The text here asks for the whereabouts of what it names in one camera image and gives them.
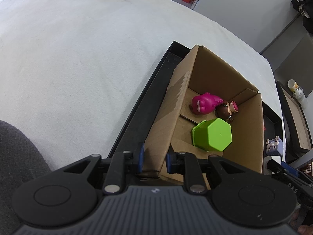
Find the brown cardboard box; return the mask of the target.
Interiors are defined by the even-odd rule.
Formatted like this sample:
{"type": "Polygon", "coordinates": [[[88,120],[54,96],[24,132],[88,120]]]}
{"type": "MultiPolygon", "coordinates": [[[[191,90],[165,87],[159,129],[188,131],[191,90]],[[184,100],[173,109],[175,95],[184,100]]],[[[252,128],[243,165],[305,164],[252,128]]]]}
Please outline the brown cardboard box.
{"type": "Polygon", "coordinates": [[[234,101],[239,111],[232,115],[232,143],[220,156],[262,172],[264,155],[264,122],[262,97],[257,88],[232,66],[204,46],[194,46],[174,69],[165,98],[144,143],[143,177],[180,183],[179,174],[167,174],[165,156],[174,151],[191,152],[206,159],[217,151],[206,152],[192,145],[192,128],[204,120],[215,119],[211,112],[196,115],[192,98],[204,93],[234,101]]]}

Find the pink dinosaur costume figurine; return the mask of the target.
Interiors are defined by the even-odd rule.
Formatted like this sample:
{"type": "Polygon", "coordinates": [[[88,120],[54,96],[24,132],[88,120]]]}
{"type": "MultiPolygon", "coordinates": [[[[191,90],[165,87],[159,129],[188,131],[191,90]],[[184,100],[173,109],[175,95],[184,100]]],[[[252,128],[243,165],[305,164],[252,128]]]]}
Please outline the pink dinosaur costume figurine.
{"type": "Polygon", "coordinates": [[[208,92],[192,98],[192,111],[196,115],[206,115],[223,103],[223,99],[208,92]]]}

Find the brown hair girl figurine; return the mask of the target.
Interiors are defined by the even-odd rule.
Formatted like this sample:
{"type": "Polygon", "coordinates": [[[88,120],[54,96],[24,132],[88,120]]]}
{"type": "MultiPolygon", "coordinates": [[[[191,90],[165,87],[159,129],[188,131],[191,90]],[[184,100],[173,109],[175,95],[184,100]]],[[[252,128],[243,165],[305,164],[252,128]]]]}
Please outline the brown hair girl figurine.
{"type": "Polygon", "coordinates": [[[235,101],[224,101],[221,105],[215,109],[215,115],[222,120],[231,123],[233,121],[232,114],[238,112],[238,106],[235,101]]]}

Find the lavender cube plug adapter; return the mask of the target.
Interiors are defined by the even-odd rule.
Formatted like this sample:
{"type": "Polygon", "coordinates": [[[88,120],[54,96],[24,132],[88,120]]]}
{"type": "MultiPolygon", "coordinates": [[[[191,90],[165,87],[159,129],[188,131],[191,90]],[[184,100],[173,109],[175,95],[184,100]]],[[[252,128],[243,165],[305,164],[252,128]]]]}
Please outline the lavender cube plug adapter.
{"type": "Polygon", "coordinates": [[[283,156],[283,141],[279,136],[266,140],[265,153],[267,156],[283,156]]]}

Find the white usb charger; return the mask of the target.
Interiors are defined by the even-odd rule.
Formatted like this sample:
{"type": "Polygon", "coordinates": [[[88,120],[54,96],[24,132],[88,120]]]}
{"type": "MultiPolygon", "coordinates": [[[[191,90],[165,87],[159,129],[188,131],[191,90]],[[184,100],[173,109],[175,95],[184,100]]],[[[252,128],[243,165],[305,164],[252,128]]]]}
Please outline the white usb charger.
{"type": "Polygon", "coordinates": [[[267,164],[270,160],[274,160],[275,162],[277,162],[278,164],[281,164],[281,157],[280,156],[266,156],[263,159],[263,174],[264,175],[270,175],[273,174],[272,171],[270,171],[270,169],[267,167],[267,164]]]}

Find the black tray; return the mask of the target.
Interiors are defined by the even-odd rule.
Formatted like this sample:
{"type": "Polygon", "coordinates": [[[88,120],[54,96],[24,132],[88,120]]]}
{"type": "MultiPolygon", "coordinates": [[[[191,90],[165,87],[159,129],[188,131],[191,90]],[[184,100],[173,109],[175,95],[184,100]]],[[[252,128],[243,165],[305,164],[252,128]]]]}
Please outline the black tray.
{"type": "MultiPolygon", "coordinates": [[[[112,152],[135,151],[139,142],[145,143],[154,120],[165,98],[174,69],[187,56],[191,49],[174,42],[157,66],[148,85],[133,108],[122,128],[112,152]]],[[[282,137],[282,120],[262,101],[264,122],[264,155],[267,139],[282,137]]]]}

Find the green hexagonal cup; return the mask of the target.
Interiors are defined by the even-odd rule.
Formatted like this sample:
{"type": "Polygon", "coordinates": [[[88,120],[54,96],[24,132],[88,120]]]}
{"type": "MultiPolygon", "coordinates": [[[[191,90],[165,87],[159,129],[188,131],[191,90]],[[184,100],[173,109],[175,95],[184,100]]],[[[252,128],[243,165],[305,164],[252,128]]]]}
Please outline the green hexagonal cup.
{"type": "Polygon", "coordinates": [[[231,143],[231,125],[221,118],[203,120],[192,129],[192,144],[204,151],[223,152],[231,143]]]}

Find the stacked paper cups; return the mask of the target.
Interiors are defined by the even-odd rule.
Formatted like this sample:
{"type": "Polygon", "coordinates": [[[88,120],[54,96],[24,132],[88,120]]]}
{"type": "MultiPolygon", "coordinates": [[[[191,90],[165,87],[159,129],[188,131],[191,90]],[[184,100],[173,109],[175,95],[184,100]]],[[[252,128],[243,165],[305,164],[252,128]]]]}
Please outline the stacked paper cups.
{"type": "Polygon", "coordinates": [[[301,87],[299,87],[294,79],[288,80],[287,85],[299,103],[305,101],[306,97],[304,91],[301,87]]]}

